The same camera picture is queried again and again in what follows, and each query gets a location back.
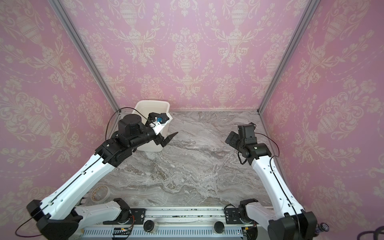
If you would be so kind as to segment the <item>white plastic bin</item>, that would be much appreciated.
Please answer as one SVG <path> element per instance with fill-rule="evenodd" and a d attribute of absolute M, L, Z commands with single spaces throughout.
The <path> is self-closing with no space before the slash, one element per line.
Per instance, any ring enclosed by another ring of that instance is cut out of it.
<path fill-rule="evenodd" d="M 148 118 L 150 113 L 166 113 L 170 120 L 168 121 L 167 125 L 161 130 L 161 134 L 164 138 L 166 138 L 170 126 L 170 122 L 173 120 L 173 117 L 169 113 L 170 110 L 170 104 L 166 101 L 155 101 L 155 100 L 141 100 L 139 101 L 135 109 L 138 110 L 141 114 L 143 114 L 146 118 Z M 138 151 L 142 152 L 161 152 L 163 150 L 163 147 L 161 145 L 156 145 L 154 141 L 151 141 L 147 144 L 144 144 L 137 149 Z"/>

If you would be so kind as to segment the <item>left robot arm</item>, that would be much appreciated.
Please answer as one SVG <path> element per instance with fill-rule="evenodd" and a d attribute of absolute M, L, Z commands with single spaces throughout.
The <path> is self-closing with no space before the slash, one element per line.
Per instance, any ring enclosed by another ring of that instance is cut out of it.
<path fill-rule="evenodd" d="M 79 171 L 43 200 L 33 200 L 27 205 L 41 235 L 48 240 L 69 240 L 82 229 L 95 224 L 113 222 L 124 225 L 133 220 L 131 208 L 121 198 L 91 207 L 77 204 L 100 179 L 140 146 L 154 142 L 165 147 L 175 136 L 164 137 L 161 134 L 171 120 L 169 113 L 150 113 L 146 123 L 137 114 L 124 116 L 118 123 L 118 131 L 95 150 Z"/>

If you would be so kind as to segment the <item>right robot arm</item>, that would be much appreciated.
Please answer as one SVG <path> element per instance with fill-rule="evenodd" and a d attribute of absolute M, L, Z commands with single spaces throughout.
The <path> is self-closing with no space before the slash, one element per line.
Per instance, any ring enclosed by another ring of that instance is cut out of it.
<path fill-rule="evenodd" d="M 261 179 L 273 210 L 259 202 L 242 201 L 245 222 L 255 221 L 262 226 L 271 240 L 312 240 L 316 237 L 318 225 L 314 213 L 308 212 L 289 190 L 275 164 L 275 158 L 268 146 L 258 143 L 256 126 L 253 123 L 239 125 L 237 132 L 230 132 L 226 144 L 244 157 Z"/>

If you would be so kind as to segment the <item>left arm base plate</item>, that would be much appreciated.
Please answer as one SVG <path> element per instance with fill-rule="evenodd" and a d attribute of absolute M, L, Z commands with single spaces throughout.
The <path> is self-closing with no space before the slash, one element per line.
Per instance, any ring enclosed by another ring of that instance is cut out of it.
<path fill-rule="evenodd" d="M 113 221 L 104 221 L 104 225 L 142 225 L 145 219 L 146 209 L 122 210 Z"/>

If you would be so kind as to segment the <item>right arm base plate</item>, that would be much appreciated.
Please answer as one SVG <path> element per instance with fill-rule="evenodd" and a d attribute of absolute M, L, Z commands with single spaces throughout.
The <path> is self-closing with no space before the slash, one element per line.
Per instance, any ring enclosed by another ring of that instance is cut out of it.
<path fill-rule="evenodd" d="M 239 224 L 257 224 L 255 220 L 251 220 L 250 217 L 246 214 L 246 211 L 238 208 L 225 208 L 224 215 L 226 218 L 226 223 L 228 225 L 239 225 Z"/>

